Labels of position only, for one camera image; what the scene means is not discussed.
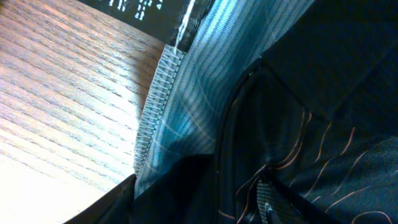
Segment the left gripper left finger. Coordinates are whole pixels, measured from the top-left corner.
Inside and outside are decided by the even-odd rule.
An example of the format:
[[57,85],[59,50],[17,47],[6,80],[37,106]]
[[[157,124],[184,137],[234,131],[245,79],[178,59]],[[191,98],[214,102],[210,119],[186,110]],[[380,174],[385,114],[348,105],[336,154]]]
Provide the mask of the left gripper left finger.
[[136,175],[132,174],[65,224],[129,224]]

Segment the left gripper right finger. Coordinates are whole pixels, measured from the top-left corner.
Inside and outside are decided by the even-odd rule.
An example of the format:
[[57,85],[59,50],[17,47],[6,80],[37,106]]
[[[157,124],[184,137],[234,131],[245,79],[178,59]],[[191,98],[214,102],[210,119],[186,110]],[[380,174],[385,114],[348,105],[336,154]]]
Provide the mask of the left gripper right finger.
[[257,206],[266,224],[306,224],[302,215],[265,180],[257,183]]

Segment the black orange patterned jersey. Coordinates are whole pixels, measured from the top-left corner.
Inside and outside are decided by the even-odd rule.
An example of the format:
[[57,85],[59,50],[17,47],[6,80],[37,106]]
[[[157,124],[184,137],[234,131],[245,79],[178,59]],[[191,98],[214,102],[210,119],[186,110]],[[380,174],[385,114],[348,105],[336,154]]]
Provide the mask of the black orange patterned jersey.
[[396,1],[88,1],[165,42],[131,223],[397,222]]

